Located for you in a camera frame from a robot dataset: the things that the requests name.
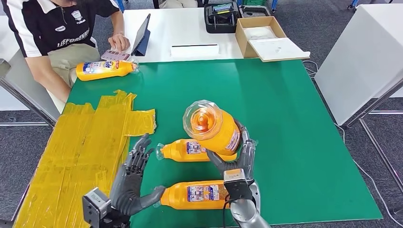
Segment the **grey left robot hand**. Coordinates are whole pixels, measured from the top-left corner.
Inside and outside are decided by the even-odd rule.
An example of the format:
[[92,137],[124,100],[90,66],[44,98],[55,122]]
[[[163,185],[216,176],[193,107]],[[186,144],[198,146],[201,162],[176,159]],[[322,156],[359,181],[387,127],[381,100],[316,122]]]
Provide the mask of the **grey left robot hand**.
[[140,193],[144,170],[154,151],[147,148],[150,143],[149,134],[141,136],[116,173],[109,198],[112,206],[123,215],[132,216],[157,203],[166,190],[160,185],[150,194],[142,196]]

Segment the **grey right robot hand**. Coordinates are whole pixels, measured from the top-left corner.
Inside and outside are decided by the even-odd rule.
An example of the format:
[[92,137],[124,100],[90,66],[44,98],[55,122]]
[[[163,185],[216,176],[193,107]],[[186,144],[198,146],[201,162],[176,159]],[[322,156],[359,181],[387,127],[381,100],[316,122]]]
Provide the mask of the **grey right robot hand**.
[[225,171],[243,169],[246,181],[250,185],[254,182],[254,158],[256,151],[255,141],[250,138],[247,128],[242,123],[236,119],[234,119],[234,122],[241,131],[240,139],[242,139],[242,142],[240,143],[240,146],[242,147],[239,157],[234,161],[227,162],[224,161],[216,152],[207,149],[206,153],[210,161],[218,169],[221,177],[223,177]]

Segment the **person's left hand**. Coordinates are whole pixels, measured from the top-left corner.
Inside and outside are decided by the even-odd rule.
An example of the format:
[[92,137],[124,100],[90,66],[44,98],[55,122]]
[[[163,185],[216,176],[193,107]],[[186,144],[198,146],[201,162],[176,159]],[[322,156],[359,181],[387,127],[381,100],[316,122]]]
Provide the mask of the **person's left hand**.
[[130,47],[130,41],[123,34],[114,34],[108,39],[112,50],[123,52]]

